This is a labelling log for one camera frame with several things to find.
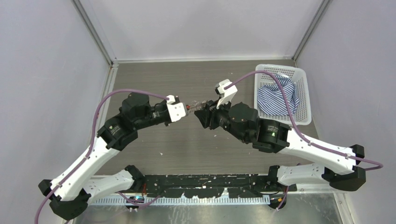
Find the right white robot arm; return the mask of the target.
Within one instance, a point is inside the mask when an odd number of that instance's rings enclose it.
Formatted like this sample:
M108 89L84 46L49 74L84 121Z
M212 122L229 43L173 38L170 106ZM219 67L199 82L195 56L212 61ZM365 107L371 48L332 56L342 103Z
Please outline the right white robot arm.
M261 119L256 109L244 103L217 106L217 102L210 100L194 115L203 128L221 127L260 152L288 154L311 161L311 164L292 167L271 166L266 179L271 191L293 184L325 183L337 190L356 191L366 183L366 171L351 158L364 157L363 146L340 147L309 136L300 137L295 128Z

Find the metal spring coil keyring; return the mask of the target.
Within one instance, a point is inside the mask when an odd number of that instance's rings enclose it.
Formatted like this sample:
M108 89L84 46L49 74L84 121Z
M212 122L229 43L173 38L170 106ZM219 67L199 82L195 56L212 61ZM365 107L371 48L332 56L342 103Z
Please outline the metal spring coil keyring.
M192 101L190 104L188 104L191 109L188 111L188 113L193 113L194 111L201 110L205 108L206 101Z

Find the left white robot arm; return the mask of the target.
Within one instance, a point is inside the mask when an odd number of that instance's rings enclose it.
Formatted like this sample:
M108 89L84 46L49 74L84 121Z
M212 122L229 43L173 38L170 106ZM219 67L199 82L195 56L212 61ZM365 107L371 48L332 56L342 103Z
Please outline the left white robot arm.
M147 127L179 121L188 115L189 107L178 96L161 96L151 105L150 92L125 89L119 113L101 128L93 127L89 147L57 178L42 180L38 187L54 214L69 221L81 215L93 202L113 193L129 190L138 193L145 177L133 165L109 177L92 181L96 172Z

